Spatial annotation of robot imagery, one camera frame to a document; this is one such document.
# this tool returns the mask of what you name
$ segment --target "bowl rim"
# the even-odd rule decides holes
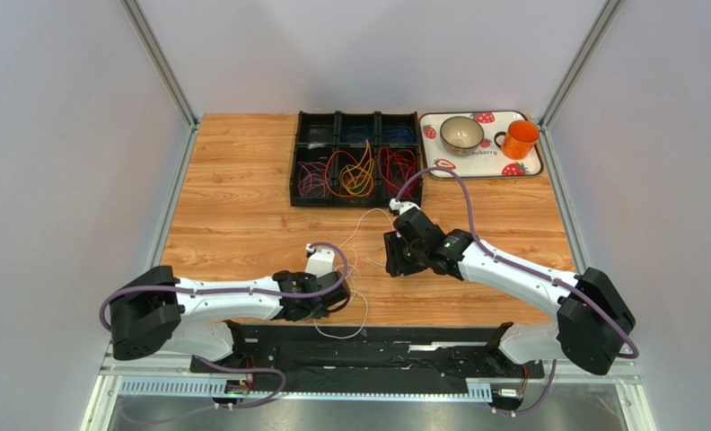
[[[465,120],[469,120],[469,121],[472,121],[473,123],[475,123],[480,128],[480,141],[478,141],[476,144],[471,145],[471,146],[458,146],[458,145],[454,145],[451,142],[449,142],[445,138],[445,136],[443,136],[443,126],[445,126],[446,123],[449,122],[449,120],[451,120],[451,119],[465,119]],[[473,148],[476,148],[478,145],[482,144],[483,141],[486,140],[486,131],[483,130],[483,127],[480,126],[480,124],[477,121],[475,121],[475,119],[471,119],[470,117],[465,117],[463,115],[455,115],[453,117],[449,117],[448,119],[445,119],[443,121],[443,123],[441,123],[441,128],[439,129],[439,132],[440,132],[439,134],[441,136],[441,141],[443,141],[444,144],[450,145],[454,148],[459,148],[460,150],[471,150]]]

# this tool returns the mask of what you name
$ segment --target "white wall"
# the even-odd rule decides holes
[[[77,429],[187,129],[117,1],[0,1],[0,429]]]
[[[194,109],[547,107],[602,0],[141,0]]]
[[[711,2],[625,2],[551,135],[659,429],[711,429]]]

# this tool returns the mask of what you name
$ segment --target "wooden table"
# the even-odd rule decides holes
[[[206,115],[198,133],[163,265],[175,275],[243,280],[305,268],[305,244],[342,243],[367,208],[290,207],[289,177],[297,115]],[[542,265],[573,268],[546,172],[537,177],[469,180],[478,234],[496,247]],[[426,178],[422,208],[445,231],[469,230],[464,199],[453,180]],[[358,255],[355,286],[369,300],[370,325],[498,326],[546,316],[480,284],[427,270],[390,278],[382,234],[385,215],[372,212],[348,245]],[[356,261],[353,250],[345,248]],[[360,323],[354,298],[323,323]]]

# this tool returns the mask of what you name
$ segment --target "white tray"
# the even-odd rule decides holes
[[[441,125],[450,117],[471,117],[483,128],[485,141],[469,155],[451,154],[443,148]],[[542,169],[541,157],[537,145],[521,160],[513,160],[504,155],[494,143],[497,132],[506,132],[510,123],[517,119],[526,119],[520,112],[513,110],[482,112],[446,112],[425,114],[419,119],[422,128],[422,151],[426,166],[443,166],[454,170],[462,178],[493,178],[511,175],[539,175]],[[430,172],[436,178],[451,178],[446,172]]]

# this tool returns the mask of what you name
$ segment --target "beige bowl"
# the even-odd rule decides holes
[[[441,141],[449,153],[467,155],[483,142],[483,128],[470,117],[451,117],[441,125]]]

